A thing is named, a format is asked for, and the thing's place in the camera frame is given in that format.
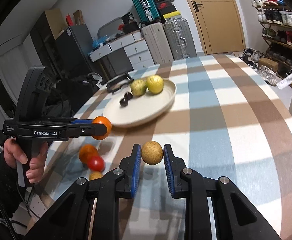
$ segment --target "plaid tablecloth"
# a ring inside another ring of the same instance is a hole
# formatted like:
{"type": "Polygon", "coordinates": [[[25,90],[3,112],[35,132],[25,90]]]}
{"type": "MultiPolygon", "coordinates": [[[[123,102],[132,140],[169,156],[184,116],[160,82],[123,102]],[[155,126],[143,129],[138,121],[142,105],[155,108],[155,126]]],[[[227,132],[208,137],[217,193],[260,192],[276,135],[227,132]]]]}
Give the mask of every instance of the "plaid tablecloth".
{"type": "MultiPolygon", "coordinates": [[[[141,127],[114,128],[102,141],[80,137],[54,142],[38,187],[45,206],[78,177],[88,178],[90,172],[78,158],[81,145],[98,148],[106,173],[130,155],[134,143],[154,140],[162,147],[170,143],[175,156],[205,177],[229,177],[281,238],[291,239],[292,117],[276,93],[233,56],[189,58],[130,73],[135,79],[153,74],[177,85],[169,112],[141,127]]],[[[102,115],[111,96],[100,89],[75,117],[102,115]]],[[[122,238],[183,239],[184,216],[185,201],[169,194],[164,162],[142,162],[136,198],[120,202],[122,238]]]]}

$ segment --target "wooden door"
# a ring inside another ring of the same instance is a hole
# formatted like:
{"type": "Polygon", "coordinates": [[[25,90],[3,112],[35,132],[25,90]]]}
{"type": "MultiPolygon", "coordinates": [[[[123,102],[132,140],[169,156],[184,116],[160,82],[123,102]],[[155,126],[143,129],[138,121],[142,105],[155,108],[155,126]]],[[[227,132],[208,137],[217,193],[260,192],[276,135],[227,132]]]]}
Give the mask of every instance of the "wooden door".
{"type": "Polygon", "coordinates": [[[243,30],[234,0],[188,2],[206,54],[243,50],[243,30]]]}

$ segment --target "teal suitcase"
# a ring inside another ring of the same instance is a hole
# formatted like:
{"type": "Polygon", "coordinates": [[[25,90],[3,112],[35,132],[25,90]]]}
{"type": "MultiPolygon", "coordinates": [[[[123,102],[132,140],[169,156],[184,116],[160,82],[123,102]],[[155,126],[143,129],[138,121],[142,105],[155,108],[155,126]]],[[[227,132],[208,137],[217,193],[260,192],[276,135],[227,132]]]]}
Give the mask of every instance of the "teal suitcase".
{"type": "Polygon", "coordinates": [[[142,23],[152,23],[157,19],[160,20],[160,15],[157,10],[154,0],[132,0],[139,14],[142,23]]]}

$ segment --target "tray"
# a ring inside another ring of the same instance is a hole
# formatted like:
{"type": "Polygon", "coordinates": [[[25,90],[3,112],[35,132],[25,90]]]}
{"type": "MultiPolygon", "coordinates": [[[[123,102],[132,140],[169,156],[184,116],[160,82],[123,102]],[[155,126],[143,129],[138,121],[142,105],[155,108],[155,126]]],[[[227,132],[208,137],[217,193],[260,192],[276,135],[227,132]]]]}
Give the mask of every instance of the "tray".
{"type": "Polygon", "coordinates": [[[158,95],[151,94],[148,90],[143,96],[129,100],[127,106],[119,104],[120,99],[130,87],[122,89],[113,95],[104,109],[103,116],[107,117],[115,127],[129,128],[147,123],[167,111],[174,103],[176,85],[174,82],[163,78],[164,89],[158,95]]]}

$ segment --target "hand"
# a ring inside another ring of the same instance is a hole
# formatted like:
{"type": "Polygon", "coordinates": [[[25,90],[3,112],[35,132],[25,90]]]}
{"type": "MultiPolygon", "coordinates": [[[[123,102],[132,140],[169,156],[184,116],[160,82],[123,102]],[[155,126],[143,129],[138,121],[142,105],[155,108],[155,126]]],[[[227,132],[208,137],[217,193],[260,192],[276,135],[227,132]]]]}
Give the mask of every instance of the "hand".
{"type": "MultiPolygon", "coordinates": [[[[47,152],[48,143],[44,142],[41,145],[38,156],[30,160],[30,169],[27,170],[26,176],[31,184],[41,181],[42,175],[44,173],[44,164],[47,158],[47,152]]],[[[28,158],[15,139],[7,139],[4,142],[4,160],[9,167],[16,169],[16,160],[22,164],[26,164],[28,158]]]]}

